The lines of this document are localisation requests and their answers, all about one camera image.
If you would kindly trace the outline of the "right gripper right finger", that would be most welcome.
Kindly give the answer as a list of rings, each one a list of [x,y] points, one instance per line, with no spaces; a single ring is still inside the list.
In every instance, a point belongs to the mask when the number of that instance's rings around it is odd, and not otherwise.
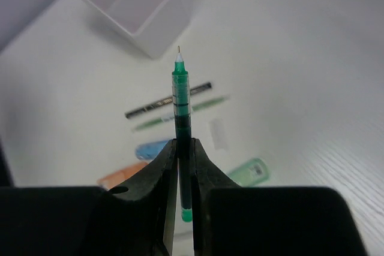
[[[366,255],[339,192],[324,186],[243,188],[190,144],[196,255]]]

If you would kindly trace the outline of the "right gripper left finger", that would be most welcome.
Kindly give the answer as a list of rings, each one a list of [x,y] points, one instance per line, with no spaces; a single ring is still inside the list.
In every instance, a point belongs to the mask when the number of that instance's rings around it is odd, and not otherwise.
[[[175,144],[111,189],[1,188],[2,255],[171,255]]]

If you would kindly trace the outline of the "green ink pen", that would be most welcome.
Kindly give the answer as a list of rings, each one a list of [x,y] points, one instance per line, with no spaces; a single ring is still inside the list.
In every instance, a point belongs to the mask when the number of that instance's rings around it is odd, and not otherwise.
[[[191,106],[188,71],[184,59],[178,51],[172,72],[173,112],[176,133],[176,153],[181,199],[181,218],[184,222],[193,220],[190,182],[190,141]]]

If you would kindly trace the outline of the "orange correction tape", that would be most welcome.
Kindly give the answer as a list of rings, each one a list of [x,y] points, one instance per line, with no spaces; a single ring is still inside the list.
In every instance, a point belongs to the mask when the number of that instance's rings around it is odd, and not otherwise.
[[[118,171],[108,174],[105,177],[97,180],[97,184],[103,187],[106,190],[110,190],[116,185],[124,182],[129,179],[137,172],[141,171],[144,167],[148,165],[147,162],[138,162],[129,166],[126,166]]]

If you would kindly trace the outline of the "green correction tape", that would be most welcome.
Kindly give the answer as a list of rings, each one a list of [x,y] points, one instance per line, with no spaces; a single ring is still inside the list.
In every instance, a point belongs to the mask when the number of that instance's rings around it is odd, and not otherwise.
[[[229,172],[228,177],[241,187],[252,187],[269,179],[267,165],[260,158],[253,158]]]

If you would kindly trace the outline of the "blue correction tape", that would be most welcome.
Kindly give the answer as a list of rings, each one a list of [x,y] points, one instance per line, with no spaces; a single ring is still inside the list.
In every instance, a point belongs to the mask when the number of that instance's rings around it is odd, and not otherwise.
[[[141,161],[152,161],[163,150],[168,141],[161,140],[140,144],[135,149],[135,156]]]

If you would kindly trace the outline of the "light green pen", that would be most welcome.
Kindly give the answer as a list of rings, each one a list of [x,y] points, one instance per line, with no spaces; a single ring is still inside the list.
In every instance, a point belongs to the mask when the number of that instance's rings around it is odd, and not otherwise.
[[[208,109],[210,107],[219,105],[220,103],[227,101],[229,98],[230,98],[229,95],[223,95],[220,97],[215,97],[215,98],[212,98],[210,100],[206,100],[206,101],[203,101],[201,103],[192,105],[191,106],[191,113],[199,112],[199,111]],[[171,122],[171,121],[174,121],[174,118],[175,118],[175,116],[174,116],[173,112],[167,113],[167,114],[162,115],[158,118],[154,118],[154,119],[151,119],[149,121],[146,121],[146,122],[143,122],[143,123],[137,125],[136,127],[134,127],[132,129],[132,132],[143,131],[143,130],[148,129],[150,127],[154,127],[154,126],[157,126],[157,125],[160,125],[163,123]]]

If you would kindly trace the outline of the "black pen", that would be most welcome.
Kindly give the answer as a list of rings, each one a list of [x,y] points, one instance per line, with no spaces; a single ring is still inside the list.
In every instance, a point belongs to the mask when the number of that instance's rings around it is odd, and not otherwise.
[[[197,94],[201,94],[204,91],[208,91],[212,89],[212,83],[211,82],[205,82],[201,85],[195,86],[190,89],[190,96],[194,96]],[[128,112],[125,112],[125,118],[126,119],[132,119],[137,116],[140,116],[144,113],[151,112],[153,110],[159,109],[161,107],[170,105],[173,102],[173,95],[170,95],[168,97],[165,97],[161,100],[154,101],[149,104],[145,104],[144,106],[141,106],[139,108],[136,108],[134,110],[130,110]]]

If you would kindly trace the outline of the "white divided container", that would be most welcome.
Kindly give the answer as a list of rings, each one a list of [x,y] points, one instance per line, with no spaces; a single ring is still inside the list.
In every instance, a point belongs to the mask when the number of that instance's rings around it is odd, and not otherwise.
[[[199,0],[83,0],[152,59],[161,57],[193,18]]]

